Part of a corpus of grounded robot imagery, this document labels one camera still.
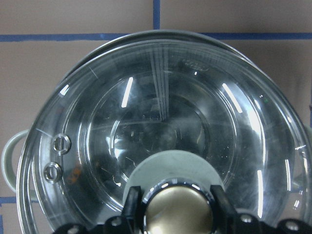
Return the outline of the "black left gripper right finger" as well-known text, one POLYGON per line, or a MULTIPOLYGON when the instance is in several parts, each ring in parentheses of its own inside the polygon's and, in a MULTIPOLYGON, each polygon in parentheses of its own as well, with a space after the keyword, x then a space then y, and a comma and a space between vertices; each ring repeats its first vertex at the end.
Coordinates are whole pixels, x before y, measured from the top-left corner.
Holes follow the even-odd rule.
POLYGON ((221 185, 211 185, 214 197, 214 222, 218 234, 237 234, 238 213, 228 199, 221 185))

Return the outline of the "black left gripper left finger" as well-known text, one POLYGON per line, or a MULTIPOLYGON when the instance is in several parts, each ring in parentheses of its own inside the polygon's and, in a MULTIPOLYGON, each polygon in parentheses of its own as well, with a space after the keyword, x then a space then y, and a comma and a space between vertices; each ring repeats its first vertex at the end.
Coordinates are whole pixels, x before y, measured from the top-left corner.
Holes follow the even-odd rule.
POLYGON ((130 187, 121 213, 122 234, 139 234, 143 232, 142 189, 140 186, 130 187))

